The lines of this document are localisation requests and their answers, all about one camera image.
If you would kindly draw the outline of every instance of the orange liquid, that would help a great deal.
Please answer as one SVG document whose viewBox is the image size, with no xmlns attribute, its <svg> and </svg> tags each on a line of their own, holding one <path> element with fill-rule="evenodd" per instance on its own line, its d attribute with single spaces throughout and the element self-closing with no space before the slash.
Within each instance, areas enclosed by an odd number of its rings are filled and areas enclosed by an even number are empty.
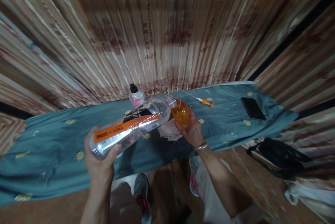
<svg viewBox="0 0 335 224">
<path fill-rule="evenodd" d="M 175 107 L 171 109 L 171 114 L 173 118 L 184 128 L 189 122 L 189 110 L 187 104 L 180 99 L 174 100 Z"/>
</svg>

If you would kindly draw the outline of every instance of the pink label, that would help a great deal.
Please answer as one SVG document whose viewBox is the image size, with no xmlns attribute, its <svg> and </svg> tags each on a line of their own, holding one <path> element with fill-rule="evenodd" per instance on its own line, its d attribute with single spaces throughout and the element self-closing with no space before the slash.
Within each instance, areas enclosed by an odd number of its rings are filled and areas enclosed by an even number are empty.
<svg viewBox="0 0 335 224">
<path fill-rule="evenodd" d="M 134 106 L 134 108 L 137 108 L 137 107 L 140 106 L 142 103 L 143 103 L 143 102 L 142 102 L 141 99 L 135 99 L 135 100 L 133 101 L 133 106 Z"/>
</svg>

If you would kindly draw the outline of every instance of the bottle label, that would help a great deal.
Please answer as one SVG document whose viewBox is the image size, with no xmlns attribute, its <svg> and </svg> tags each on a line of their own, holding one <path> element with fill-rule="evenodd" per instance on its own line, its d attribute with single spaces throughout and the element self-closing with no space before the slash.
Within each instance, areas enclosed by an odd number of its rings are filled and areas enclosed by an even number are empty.
<svg viewBox="0 0 335 224">
<path fill-rule="evenodd" d="M 137 108 L 137 107 L 140 106 L 142 103 L 143 103 L 143 100 L 142 100 L 142 99 L 135 99 L 135 100 L 133 101 L 133 106 L 134 106 L 134 108 Z"/>
<path fill-rule="evenodd" d="M 132 113 L 127 114 L 122 123 L 113 125 L 106 129 L 95 132 L 94 134 L 94 143 L 97 144 L 101 141 L 104 141 L 110 137 L 113 137 L 117 134 L 120 134 L 123 131 L 127 131 L 134 127 L 141 127 L 148 123 L 154 122 L 160 119 L 160 115 L 158 113 L 152 114 L 148 108 L 151 105 L 151 102 L 144 103 L 137 109 L 135 109 Z"/>
</svg>

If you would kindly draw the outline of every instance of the black bag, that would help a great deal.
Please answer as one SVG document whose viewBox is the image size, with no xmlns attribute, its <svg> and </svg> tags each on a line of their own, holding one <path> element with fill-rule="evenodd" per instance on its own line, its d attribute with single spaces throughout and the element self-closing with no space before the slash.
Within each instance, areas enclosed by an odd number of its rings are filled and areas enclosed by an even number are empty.
<svg viewBox="0 0 335 224">
<path fill-rule="evenodd" d="M 280 168 L 279 171 L 273 170 L 262 161 L 253 157 L 252 151 L 256 150 L 257 147 L 259 152 L 268 161 Z M 305 154 L 302 154 L 301 152 L 297 151 L 296 149 L 288 146 L 283 142 L 271 138 L 266 138 L 263 142 L 250 147 L 247 150 L 247 154 L 258 163 L 260 163 L 272 175 L 286 180 L 290 179 L 298 173 L 302 173 L 305 171 L 305 168 L 300 162 L 311 161 L 311 159 Z"/>
</svg>

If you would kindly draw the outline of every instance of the black phone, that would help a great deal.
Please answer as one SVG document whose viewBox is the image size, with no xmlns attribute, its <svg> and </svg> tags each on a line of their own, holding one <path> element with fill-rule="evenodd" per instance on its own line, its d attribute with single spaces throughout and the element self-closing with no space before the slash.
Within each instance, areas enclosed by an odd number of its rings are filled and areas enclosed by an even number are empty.
<svg viewBox="0 0 335 224">
<path fill-rule="evenodd" d="M 241 97 L 241 100 L 250 118 L 266 121 L 266 118 L 255 99 L 249 97 Z"/>
</svg>

